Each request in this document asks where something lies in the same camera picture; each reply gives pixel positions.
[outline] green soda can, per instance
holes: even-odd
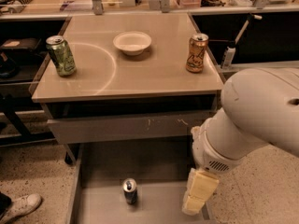
[[[77,69],[72,51],[67,41],[61,35],[49,37],[46,43],[46,48],[59,76],[66,77],[76,72]]]

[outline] pant leg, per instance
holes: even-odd
[[[4,211],[10,206],[11,204],[11,199],[0,192],[0,216]]]

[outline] white bowl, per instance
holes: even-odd
[[[150,46],[150,43],[150,36],[141,32],[125,32],[113,39],[114,46],[129,56],[141,54],[144,49]]]

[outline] robot vent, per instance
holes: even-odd
[[[218,161],[211,161],[209,163],[209,165],[210,165],[210,167],[212,167],[213,169],[215,169],[217,171],[226,171],[226,170],[230,169],[226,164],[223,164]]]

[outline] drawer front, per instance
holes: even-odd
[[[171,137],[190,134],[193,126],[210,117],[208,111],[150,115],[49,119],[48,125],[61,144]]]

